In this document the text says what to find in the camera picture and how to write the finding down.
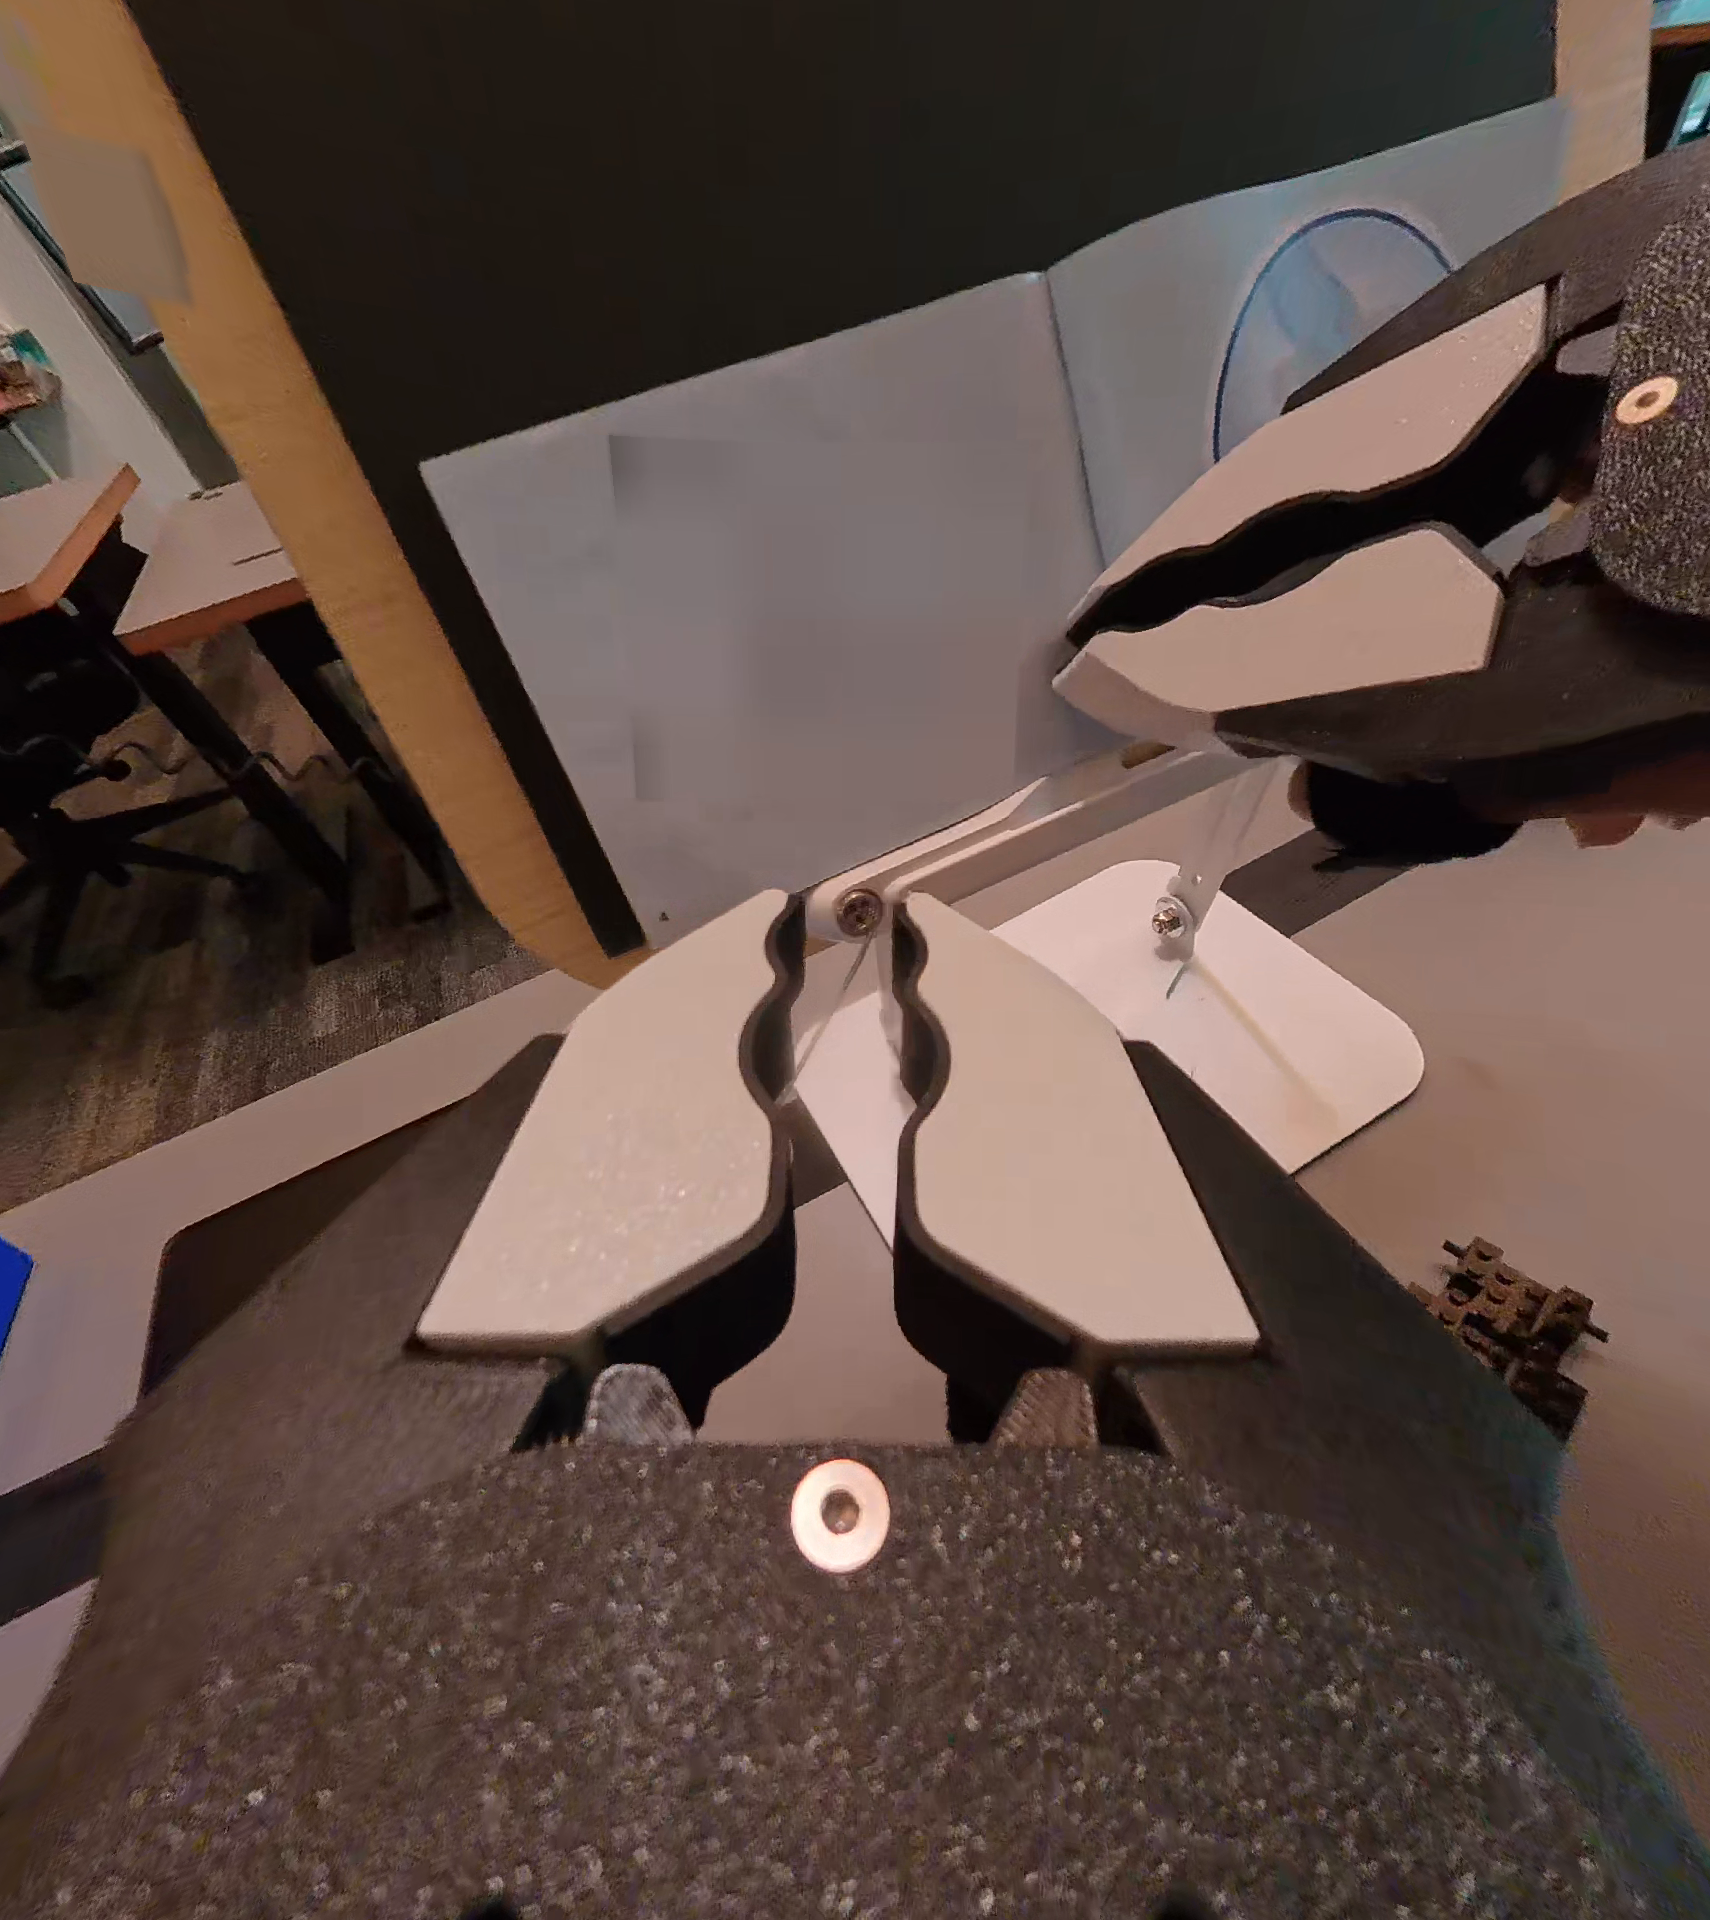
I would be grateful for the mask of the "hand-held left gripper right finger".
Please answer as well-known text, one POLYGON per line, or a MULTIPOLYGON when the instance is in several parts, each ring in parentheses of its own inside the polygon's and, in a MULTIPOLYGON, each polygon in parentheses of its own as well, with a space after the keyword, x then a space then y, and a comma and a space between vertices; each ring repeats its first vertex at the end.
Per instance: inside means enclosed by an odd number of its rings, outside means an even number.
POLYGON ((892 915, 897 1314, 944 1369, 1246 1359, 1253 1307, 1118 1028, 928 892, 892 915))

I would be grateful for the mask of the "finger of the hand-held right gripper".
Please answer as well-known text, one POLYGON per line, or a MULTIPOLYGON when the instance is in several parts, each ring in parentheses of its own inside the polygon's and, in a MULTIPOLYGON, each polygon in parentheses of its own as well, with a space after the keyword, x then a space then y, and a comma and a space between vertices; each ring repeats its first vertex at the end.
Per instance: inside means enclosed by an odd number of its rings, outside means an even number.
POLYGON ((1283 525, 1348 517, 1442 473, 1546 359, 1548 288, 1530 286, 1275 419, 1208 466, 1083 595, 1083 649, 1276 579, 1283 525))
POLYGON ((1130 743, 1199 749, 1246 708, 1476 672, 1502 608, 1502 579, 1479 548, 1418 527, 1368 540, 1292 586, 1099 630, 1053 688, 1130 743))

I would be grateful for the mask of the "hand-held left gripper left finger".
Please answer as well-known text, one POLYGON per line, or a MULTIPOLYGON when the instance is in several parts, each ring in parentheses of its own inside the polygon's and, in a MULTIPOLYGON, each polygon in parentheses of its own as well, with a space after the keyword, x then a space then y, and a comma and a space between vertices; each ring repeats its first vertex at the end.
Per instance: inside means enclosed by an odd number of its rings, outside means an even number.
POLYGON ((587 1006, 414 1340, 576 1359, 761 1249, 789 1205, 780 1107, 803 975, 805 901, 768 889, 587 1006))

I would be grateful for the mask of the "white wire screen stand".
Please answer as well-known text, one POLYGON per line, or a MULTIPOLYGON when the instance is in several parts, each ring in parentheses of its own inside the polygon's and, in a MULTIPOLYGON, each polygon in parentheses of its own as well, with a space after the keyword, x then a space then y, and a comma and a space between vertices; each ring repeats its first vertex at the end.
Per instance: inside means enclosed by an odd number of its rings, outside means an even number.
POLYGON ((807 929, 852 959, 834 1008, 797 1041, 795 1207, 852 1185, 877 1235, 892 1236, 910 1098, 887 908, 908 894, 977 899, 1168 811, 1178 819, 1162 861, 1085 876, 992 935, 1125 1041, 1162 1052, 1287 1174, 1397 1111, 1426 1070, 1408 1023, 1227 894, 1283 773, 1225 751, 1110 749, 822 880, 807 929))

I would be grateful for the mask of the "lego instruction booklet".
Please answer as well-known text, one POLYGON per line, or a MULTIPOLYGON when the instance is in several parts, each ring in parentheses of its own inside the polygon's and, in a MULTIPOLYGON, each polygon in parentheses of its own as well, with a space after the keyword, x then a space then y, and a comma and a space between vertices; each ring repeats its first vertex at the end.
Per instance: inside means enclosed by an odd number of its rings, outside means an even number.
POLYGON ((1115 746, 1053 691, 1083 593, 1566 144, 1513 108, 427 461, 645 942, 1115 746))

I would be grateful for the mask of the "black lego chassis piece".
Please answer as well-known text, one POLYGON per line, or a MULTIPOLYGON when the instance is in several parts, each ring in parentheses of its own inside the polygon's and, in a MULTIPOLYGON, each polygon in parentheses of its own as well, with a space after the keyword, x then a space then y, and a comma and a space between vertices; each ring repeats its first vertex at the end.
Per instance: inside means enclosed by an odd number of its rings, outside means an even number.
POLYGON ((1482 1236, 1442 1245, 1440 1282, 1418 1305, 1562 1445, 1574 1438, 1588 1387, 1566 1375, 1583 1340, 1609 1343, 1595 1303, 1573 1288, 1546 1288, 1482 1236))

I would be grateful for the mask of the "person's right hand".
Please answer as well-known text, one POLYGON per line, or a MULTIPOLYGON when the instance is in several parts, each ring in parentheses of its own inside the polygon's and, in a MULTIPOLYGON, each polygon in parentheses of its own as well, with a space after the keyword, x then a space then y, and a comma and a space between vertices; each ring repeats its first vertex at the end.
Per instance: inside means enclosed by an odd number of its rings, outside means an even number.
POLYGON ((1645 825, 1682 831, 1710 821, 1710 753, 1677 757, 1617 776, 1602 790, 1548 803, 1584 849, 1614 849, 1645 825))

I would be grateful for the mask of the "black office chair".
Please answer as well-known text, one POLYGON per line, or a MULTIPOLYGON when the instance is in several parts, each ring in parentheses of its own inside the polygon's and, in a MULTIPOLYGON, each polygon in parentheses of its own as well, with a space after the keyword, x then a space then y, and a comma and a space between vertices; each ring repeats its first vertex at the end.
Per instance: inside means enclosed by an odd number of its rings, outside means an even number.
MULTIPOLYGON (((154 847, 151 835, 210 813, 220 788, 80 821, 61 800, 131 776, 118 753, 101 753, 145 704, 132 674, 61 614, 0 630, 0 833, 20 865, 0 886, 0 922, 42 899, 29 976, 53 1008, 86 1001, 93 985, 62 970, 79 904, 90 880, 126 889, 138 868, 230 885, 257 899, 264 876, 224 861, 154 847)), ((9 942, 0 937, 0 965, 9 942)))

